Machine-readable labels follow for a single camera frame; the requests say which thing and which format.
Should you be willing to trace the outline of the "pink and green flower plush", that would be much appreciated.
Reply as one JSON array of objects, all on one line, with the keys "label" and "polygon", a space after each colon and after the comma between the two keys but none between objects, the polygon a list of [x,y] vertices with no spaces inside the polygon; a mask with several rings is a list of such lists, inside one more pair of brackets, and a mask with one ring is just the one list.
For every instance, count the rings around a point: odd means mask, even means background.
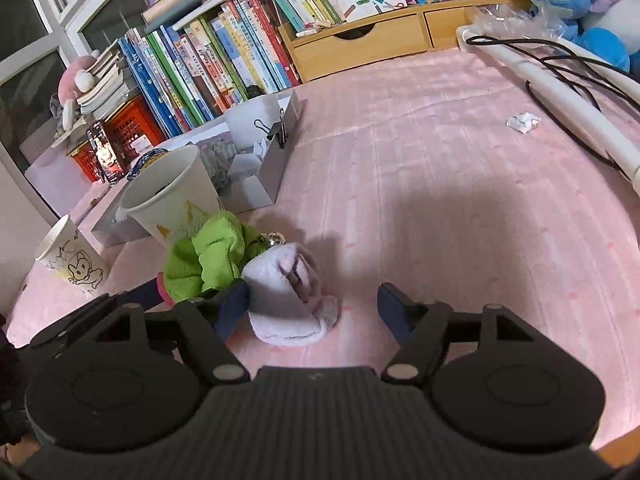
[{"label": "pink and green flower plush", "polygon": [[157,278],[160,296],[168,304],[178,304],[211,289],[221,292],[269,247],[258,229],[229,211],[217,212],[196,234],[171,246]]}]

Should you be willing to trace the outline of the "smartphone on stand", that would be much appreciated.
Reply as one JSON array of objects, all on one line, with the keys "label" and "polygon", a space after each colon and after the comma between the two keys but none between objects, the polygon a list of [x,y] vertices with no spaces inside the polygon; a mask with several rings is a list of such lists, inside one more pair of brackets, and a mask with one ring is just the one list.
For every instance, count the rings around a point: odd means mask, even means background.
[{"label": "smartphone on stand", "polygon": [[126,174],[125,161],[117,146],[107,135],[104,122],[94,122],[87,130],[87,138],[101,170],[109,184],[122,180]]}]

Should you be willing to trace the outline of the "small black cube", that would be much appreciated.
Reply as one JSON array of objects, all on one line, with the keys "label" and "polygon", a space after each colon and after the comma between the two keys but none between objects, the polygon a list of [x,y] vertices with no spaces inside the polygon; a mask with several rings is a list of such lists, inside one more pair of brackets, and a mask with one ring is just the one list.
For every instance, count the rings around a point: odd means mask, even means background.
[{"label": "small black cube", "polygon": [[260,88],[257,84],[250,84],[246,87],[246,95],[248,100],[258,98],[258,96],[263,96],[264,94],[265,92],[263,92],[262,88]]}]

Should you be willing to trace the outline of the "paper cup with cat drawing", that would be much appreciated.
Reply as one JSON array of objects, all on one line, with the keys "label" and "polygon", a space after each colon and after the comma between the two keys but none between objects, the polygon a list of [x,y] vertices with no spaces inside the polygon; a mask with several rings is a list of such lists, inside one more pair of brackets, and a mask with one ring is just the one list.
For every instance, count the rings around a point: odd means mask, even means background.
[{"label": "paper cup with cat drawing", "polygon": [[195,235],[221,206],[200,149],[186,145],[143,169],[126,187],[119,209],[171,248]]}]

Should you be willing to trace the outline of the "white bubble wrap block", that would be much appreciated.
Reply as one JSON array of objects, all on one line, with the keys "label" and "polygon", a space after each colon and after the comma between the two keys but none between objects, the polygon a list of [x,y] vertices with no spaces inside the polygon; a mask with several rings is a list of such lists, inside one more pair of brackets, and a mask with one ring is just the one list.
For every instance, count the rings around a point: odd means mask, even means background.
[{"label": "white bubble wrap block", "polygon": [[231,139],[237,148],[251,148],[270,133],[280,120],[280,104],[274,94],[256,96],[224,112]]}]

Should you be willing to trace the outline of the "pink bunny plush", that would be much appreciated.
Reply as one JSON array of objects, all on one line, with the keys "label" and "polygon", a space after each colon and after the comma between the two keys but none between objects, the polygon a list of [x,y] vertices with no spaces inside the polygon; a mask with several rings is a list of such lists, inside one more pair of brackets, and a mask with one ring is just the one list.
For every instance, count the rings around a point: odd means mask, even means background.
[{"label": "pink bunny plush", "polygon": [[89,92],[94,86],[93,74],[89,72],[98,60],[99,50],[89,55],[78,56],[67,66],[58,83],[58,100],[62,105],[62,130],[70,131],[75,122],[77,100]]}]

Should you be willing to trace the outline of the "white paper origami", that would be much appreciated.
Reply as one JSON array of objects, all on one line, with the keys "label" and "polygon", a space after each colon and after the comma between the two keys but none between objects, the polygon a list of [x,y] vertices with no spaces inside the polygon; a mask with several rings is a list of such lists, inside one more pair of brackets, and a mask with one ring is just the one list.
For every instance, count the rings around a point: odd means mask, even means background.
[{"label": "white paper origami", "polygon": [[236,154],[228,170],[230,179],[239,181],[256,176],[264,162],[268,148],[269,143],[262,140],[254,143],[251,148]]}]

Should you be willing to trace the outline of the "white PVC pipe frame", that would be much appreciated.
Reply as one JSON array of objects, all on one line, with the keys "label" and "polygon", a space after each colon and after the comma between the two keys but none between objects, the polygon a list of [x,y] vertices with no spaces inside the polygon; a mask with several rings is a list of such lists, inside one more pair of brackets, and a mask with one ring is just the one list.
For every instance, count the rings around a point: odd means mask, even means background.
[{"label": "white PVC pipe frame", "polygon": [[520,47],[522,44],[533,44],[555,48],[561,52],[560,60],[578,62],[584,66],[584,70],[578,74],[580,78],[590,79],[629,104],[637,105],[639,85],[631,81],[628,75],[562,38],[555,41],[544,38],[499,39],[479,35],[472,26],[461,26],[457,29],[457,42],[462,50],[473,49],[485,53],[523,79],[526,89],[532,92],[532,98],[539,106],[548,114],[561,113],[582,133],[578,140],[606,162],[612,162],[614,168],[638,191],[638,145],[602,114],[597,101],[588,91],[579,90],[575,81],[564,76],[566,67],[553,65],[548,58],[540,58]]}]

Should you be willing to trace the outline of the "red plastic crate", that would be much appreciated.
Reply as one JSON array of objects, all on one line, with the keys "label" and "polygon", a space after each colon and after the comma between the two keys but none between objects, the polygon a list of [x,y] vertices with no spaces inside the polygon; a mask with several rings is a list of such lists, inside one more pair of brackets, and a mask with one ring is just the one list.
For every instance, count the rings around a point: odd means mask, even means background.
[{"label": "red plastic crate", "polygon": [[[132,162],[150,146],[166,140],[162,129],[142,96],[130,100],[105,124],[108,138],[115,143],[125,162]],[[84,136],[78,148],[68,154],[91,182],[101,179],[93,148]]]}]

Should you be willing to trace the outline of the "stack of paperback books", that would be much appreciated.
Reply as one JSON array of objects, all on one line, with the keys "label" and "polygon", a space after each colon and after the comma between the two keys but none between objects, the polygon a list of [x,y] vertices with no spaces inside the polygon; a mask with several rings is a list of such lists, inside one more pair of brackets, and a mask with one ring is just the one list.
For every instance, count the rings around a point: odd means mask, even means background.
[{"label": "stack of paperback books", "polygon": [[140,93],[117,40],[100,52],[89,72],[93,74],[94,86],[77,100],[75,122],[70,131],[62,130],[62,105],[58,94],[52,99],[51,112],[58,126],[51,148],[58,148],[70,139],[79,139],[84,134],[82,128],[89,127],[97,120],[107,120]]}]

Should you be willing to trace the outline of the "blue Stitch plush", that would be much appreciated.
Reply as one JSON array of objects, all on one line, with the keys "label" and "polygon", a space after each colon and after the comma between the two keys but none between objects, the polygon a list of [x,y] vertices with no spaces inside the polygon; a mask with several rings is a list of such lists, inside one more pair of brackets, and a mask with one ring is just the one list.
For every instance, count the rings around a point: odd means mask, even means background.
[{"label": "blue Stitch plush", "polygon": [[639,73],[639,0],[529,0],[562,21],[564,37],[625,72]]}]

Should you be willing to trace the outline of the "paper cup with rabbit drawing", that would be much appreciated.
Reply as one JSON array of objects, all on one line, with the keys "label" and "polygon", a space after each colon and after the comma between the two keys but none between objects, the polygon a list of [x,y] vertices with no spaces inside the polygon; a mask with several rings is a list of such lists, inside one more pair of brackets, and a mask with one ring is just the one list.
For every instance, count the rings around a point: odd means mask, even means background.
[{"label": "paper cup with rabbit drawing", "polygon": [[50,229],[36,249],[35,260],[87,296],[96,296],[110,268],[68,214]]}]

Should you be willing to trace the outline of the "black binder clip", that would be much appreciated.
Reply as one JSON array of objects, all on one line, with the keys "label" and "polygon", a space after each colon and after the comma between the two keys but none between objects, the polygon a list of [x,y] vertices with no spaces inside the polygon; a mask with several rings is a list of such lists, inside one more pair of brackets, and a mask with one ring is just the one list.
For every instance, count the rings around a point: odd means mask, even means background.
[{"label": "black binder clip", "polygon": [[285,111],[280,110],[280,119],[268,127],[260,118],[253,122],[255,128],[265,133],[268,141],[276,141],[280,148],[285,148],[288,143],[288,129],[285,123]]}]

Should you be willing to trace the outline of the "green floral cloth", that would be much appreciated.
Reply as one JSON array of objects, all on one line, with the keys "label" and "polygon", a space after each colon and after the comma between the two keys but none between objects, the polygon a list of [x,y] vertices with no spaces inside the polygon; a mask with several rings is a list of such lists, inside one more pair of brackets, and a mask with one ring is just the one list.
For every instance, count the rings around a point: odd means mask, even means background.
[{"label": "green floral cloth", "polygon": [[234,156],[239,153],[233,142],[225,140],[206,141],[198,144],[205,169],[218,193],[231,185],[228,170]]}]

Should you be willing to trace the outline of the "navy floral drawstring pouch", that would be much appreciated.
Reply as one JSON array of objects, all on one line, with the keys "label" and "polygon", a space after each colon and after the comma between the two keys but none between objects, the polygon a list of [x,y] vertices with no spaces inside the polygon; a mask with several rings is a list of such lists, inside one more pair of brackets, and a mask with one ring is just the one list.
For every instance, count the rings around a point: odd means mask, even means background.
[{"label": "navy floral drawstring pouch", "polygon": [[134,162],[127,174],[127,181],[133,181],[147,166],[150,166],[157,159],[166,155],[168,151],[166,148],[152,148],[152,150],[140,155]]}]

